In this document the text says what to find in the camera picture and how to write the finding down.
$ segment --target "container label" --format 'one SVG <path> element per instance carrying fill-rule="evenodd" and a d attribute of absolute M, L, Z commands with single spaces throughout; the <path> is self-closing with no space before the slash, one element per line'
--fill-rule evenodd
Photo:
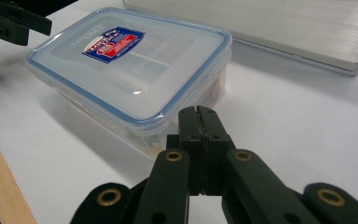
<path fill-rule="evenodd" d="M 95 37 L 83 54 L 104 63 L 110 63 L 130 52 L 144 38 L 145 33 L 117 27 Z"/>

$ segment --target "white table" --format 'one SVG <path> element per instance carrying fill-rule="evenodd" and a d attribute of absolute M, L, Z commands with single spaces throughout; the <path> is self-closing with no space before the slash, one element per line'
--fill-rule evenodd
<path fill-rule="evenodd" d="M 120 0 L 80 0 L 49 18 L 52 33 Z M 0 41 L 0 149 L 37 223 L 69 223 L 91 190 L 133 187 L 153 161 L 76 113 L 29 72 L 28 47 Z M 358 76 L 347 77 L 234 43 L 226 92 L 213 108 L 239 148 L 257 153 L 287 187 L 315 182 L 358 199 Z M 191 198 L 189 223 L 226 223 L 220 198 Z"/>

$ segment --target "wooden board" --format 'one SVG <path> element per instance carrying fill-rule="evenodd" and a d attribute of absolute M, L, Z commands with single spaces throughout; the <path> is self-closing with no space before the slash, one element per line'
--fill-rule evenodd
<path fill-rule="evenodd" d="M 0 221 L 6 223 L 36 223 L 16 180 L 0 151 Z"/>

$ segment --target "transparent lid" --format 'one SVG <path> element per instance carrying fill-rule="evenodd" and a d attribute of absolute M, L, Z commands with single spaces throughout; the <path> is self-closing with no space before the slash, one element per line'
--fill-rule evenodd
<path fill-rule="evenodd" d="M 136 122 L 170 109 L 229 43 L 224 31 L 107 7 L 34 49 L 28 63 Z"/>

